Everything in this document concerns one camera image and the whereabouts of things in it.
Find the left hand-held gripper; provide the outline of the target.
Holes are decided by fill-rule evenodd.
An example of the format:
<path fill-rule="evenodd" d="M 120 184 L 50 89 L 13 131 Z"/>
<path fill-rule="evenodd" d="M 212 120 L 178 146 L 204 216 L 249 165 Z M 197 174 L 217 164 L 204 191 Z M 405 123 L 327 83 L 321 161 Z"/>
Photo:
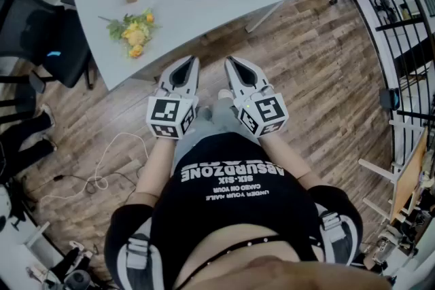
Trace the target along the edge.
<path fill-rule="evenodd" d="M 160 76 L 155 95 L 149 97 L 146 122 L 156 138 L 182 139 L 196 118 L 199 59 L 185 56 Z"/>

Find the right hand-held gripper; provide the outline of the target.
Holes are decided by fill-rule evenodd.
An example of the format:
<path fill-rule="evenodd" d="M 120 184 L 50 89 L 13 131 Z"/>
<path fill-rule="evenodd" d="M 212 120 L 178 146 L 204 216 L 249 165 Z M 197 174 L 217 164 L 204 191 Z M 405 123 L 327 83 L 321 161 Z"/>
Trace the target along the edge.
<path fill-rule="evenodd" d="M 256 138 L 281 130 L 288 111 L 282 94 L 275 93 L 263 70 L 235 56 L 226 58 L 225 70 L 242 125 Z"/>

